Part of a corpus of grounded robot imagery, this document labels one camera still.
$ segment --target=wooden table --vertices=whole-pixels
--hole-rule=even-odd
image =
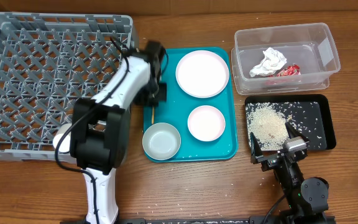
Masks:
[[[337,146],[300,162],[305,176],[329,182],[329,211],[338,223],[358,223],[358,12],[216,14],[134,17],[141,47],[147,39],[166,48],[220,46],[230,55],[240,29],[325,22],[331,29],[341,71],[327,96]],[[122,218],[243,218],[265,215],[282,195],[273,172],[250,163],[244,99],[236,90],[239,150],[229,161],[156,164],[143,153],[142,109],[134,108],[126,163],[117,171],[116,197]],[[287,208],[282,202],[277,210]],[[87,212],[83,176],[54,162],[0,162],[0,223],[58,223]]]

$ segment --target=wire dish rack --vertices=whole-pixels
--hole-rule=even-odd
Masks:
[[[0,160],[54,159],[52,139],[75,100],[117,71],[110,37],[139,46],[129,16],[0,12]]]

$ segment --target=transparent container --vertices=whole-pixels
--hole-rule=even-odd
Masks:
[[[240,95],[325,89],[329,76],[341,69],[334,39],[324,23],[239,30],[234,40],[232,72]],[[296,64],[301,75],[251,78],[250,70],[269,47],[287,58],[282,69]]]

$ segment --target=white cloth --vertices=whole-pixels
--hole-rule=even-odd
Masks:
[[[269,47],[264,51],[265,58],[251,69],[249,75],[255,77],[256,75],[268,76],[273,75],[277,70],[282,69],[282,67],[287,63],[287,59],[284,55]]]

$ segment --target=white plate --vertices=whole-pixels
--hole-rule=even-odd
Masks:
[[[218,109],[204,105],[197,107],[190,113],[187,126],[196,139],[214,141],[223,134],[226,121]]]
[[[143,135],[143,149],[155,160],[166,160],[173,157],[180,148],[178,130],[167,123],[151,125]]]
[[[197,98],[208,98],[224,90],[229,81],[229,69],[216,53],[196,50],[179,61],[176,77],[185,93]]]

